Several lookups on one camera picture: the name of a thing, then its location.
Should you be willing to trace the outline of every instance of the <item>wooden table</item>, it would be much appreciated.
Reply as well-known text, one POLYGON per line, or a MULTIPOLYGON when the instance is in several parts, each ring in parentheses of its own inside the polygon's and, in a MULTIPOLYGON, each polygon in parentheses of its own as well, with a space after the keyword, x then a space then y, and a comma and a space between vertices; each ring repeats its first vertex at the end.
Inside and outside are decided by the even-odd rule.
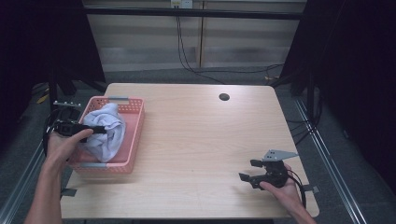
MULTIPOLYGON (((129 175, 79 175, 61 200, 63 218, 273 218, 286 211, 238 173, 269 149, 296 152, 274 89, 263 86, 111 84, 106 96, 145 100, 145 120, 129 175), (219 95, 227 93, 228 101, 219 95)), ((285 161, 307 184, 300 158, 285 161)), ((312 192, 307 210, 318 215, 312 192)))

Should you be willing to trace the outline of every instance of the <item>black curtain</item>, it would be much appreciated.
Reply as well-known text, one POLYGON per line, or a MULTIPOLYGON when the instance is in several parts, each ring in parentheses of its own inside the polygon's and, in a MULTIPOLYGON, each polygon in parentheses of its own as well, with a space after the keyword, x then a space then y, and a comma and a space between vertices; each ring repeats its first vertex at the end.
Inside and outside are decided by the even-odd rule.
POLYGON ((304 13, 315 16, 300 22, 281 74, 295 94, 313 75, 326 104, 393 192, 395 11, 392 0, 308 1, 304 13))
POLYGON ((87 16, 36 12, 34 7, 83 7, 80 0, 0 3, 0 127, 10 130, 31 99, 36 83, 54 75, 64 91, 71 80, 106 82, 87 16))

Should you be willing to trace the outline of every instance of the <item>pink plastic basket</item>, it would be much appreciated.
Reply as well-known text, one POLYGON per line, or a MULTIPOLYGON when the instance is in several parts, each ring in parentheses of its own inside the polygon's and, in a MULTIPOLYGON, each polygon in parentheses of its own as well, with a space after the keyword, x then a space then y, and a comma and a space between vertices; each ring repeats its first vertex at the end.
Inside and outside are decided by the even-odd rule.
POLYGON ((78 173, 129 174, 134 168, 134 157, 142 132, 145 114, 142 99, 119 96, 108 98, 105 96, 94 96, 88 102, 79 122, 81 123, 85 115, 91 111, 98 110, 110 102, 119 105, 119 113, 126 123, 125 135, 120 149, 113 159, 107 163, 102 163, 91 153, 79 147, 76 148, 68 164, 78 173))

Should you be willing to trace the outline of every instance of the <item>human arm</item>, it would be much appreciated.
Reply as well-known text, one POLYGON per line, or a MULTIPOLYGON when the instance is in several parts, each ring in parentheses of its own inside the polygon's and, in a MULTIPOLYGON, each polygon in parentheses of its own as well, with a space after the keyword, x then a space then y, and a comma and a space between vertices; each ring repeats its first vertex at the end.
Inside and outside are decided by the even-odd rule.
POLYGON ((41 167, 35 187, 35 197, 24 221, 25 224, 62 223, 60 202, 62 170, 78 141, 92 133, 92 129, 87 129, 68 138, 57 133, 50 135, 47 158, 41 167))
MULTIPOLYGON (((287 164, 285 164, 285 167, 286 169, 291 170, 290 166, 288 166, 287 164)), ((317 223, 303 207, 303 204, 301 203, 300 197, 297 192, 295 182, 291 178, 289 178, 285 186, 280 189, 264 181, 260 183, 260 186, 271 192, 285 207, 288 213, 297 221, 297 223, 317 223)))

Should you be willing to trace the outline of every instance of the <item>electrical wire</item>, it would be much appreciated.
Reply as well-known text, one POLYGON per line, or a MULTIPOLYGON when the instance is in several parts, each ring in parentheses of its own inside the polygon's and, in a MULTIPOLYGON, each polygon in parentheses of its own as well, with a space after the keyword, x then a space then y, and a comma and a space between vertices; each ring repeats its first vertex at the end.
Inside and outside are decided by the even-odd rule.
POLYGON ((305 197, 305 189, 303 186, 303 182, 301 182, 301 179, 299 176, 297 176, 298 180, 296 178, 294 178, 294 176, 289 175, 289 178, 292 179, 298 186, 299 190, 300 190, 300 194, 301 194, 301 202, 303 204, 303 207, 306 208, 306 197, 305 197))
POLYGON ((263 73, 263 72, 265 72, 267 74, 267 82, 266 82, 265 85, 268 85, 269 84, 269 80, 270 80, 270 78, 269 78, 270 75, 269 75, 268 71, 270 71, 272 69, 275 69, 275 68, 277 68, 279 66, 283 66, 284 65, 283 63, 271 64, 269 66, 266 66, 264 69, 256 70, 256 71, 232 71, 232 70, 231 71, 230 70, 196 71, 190 66, 190 64, 189 64, 189 62, 187 60, 186 52, 184 50, 183 37, 182 37, 182 34, 181 34, 180 17, 177 17, 177 52, 178 52, 178 58, 180 60, 180 63, 183 66, 184 69, 194 73, 197 76, 209 78, 209 79, 214 80, 214 81, 216 81, 218 83, 221 83, 221 84, 225 84, 225 83, 220 81, 220 80, 218 80, 218 79, 215 79, 213 77, 204 76, 202 74, 203 73, 254 74, 254 73, 263 73))
POLYGON ((297 69, 293 70, 288 76, 283 76, 279 78, 277 81, 271 83, 271 87, 274 89, 279 87, 280 85, 291 83, 299 74, 301 74, 305 68, 301 65, 297 69))
POLYGON ((44 122, 42 144, 43 144, 44 154, 46 156, 47 156, 50 133, 53 130, 53 123, 55 122, 55 119, 58 117, 60 111, 61 111, 60 109, 54 109, 53 111, 51 111, 47 116, 46 121, 44 122))
POLYGON ((297 130, 298 128, 302 127, 303 125, 305 125, 304 122, 302 122, 302 123, 300 123, 299 125, 297 125, 297 126, 291 128, 291 129, 289 129, 289 131, 292 132, 292 131, 294 131, 294 130, 297 130))
POLYGON ((321 93, 319 93, 318 104, 317 104, 317 114, 314 117, 314 120, 312 120, 312 128, 308 127, 308 130, 304 131, 304 132, 307 132, 307 133, 305 133, 305 135, 303 137, 301 137, 298 141, 296 141, 294 143, 295 146, 299 145, 309 134, 311 134, 314 130, 317 129, 317 127, 319 125, 320 117, 321 117, 321 114, 322 114, 322 107, 323 107, 323 97, 322 97, 321 93))
POLYGON ((289 122, 289 123, 306 123, 306 122, 308 122, 309 120, 307 120, 307 119, 305 119, 305 120, 291 120, 291 119, 286 119, 286 122, 289 122))
MULTIPOLYGON (((295 128, 293 128, 293 129, 291 129, 291 131, 294 131, 294 130, 296 130, 296 129, 298 129, 299 127, 301 127, 301 126, 303 126, 304 125, 304 123, 302 123, 302 124, 300 124, 300 125, 298 125, 297 127, 295 127, 295 128)), ((299 132, 299 133, 295 133, 295 134, 293 134, 291 137, 297 137, 298 135, 300 135, 300 134, 302 134, 302 133, 306 133, 306 132, 309 132, 309 130, 307 130, 307 129, 304 129, 304 130, 302 130, 301 132, 299 132)))
POLYGON ((190 71, 190 72, 194 73, 196 76, 209 78, 209 79, 211 79, 211 80, 213 80, 213 81, 216 81, 216 82, 218 82, 218 83, 221 83, 221 84, 225 85, 224 82, 222 82, 222 81, 220 81, 220 80, 217 80, 217 79, 215 79, 215 78, 213 78, 213 77, 207 77, 207 76, 201 75, 201 74, 195 72, 195 71, 191 68, 191 66, 190 66, 190 64, 189 64, 189 61, 187 60, 186 52, 185 52, 185 50, 184 50, 183 38, 182 38, 182 34, 181 34, 180 17, 176 17, 176 20, 177 20, 177 51, 178 51, 178 58, 180 59, 181 65, 182 65, 187 71, 190 71), (180 45, 181 45, 181 49, 182 49, 183 56, 184 56, 184 60, 185 60, 185 62, 186 62, 187 67, 186 67, 186 65, 183 63, 183 60, 181 59, 180 45))

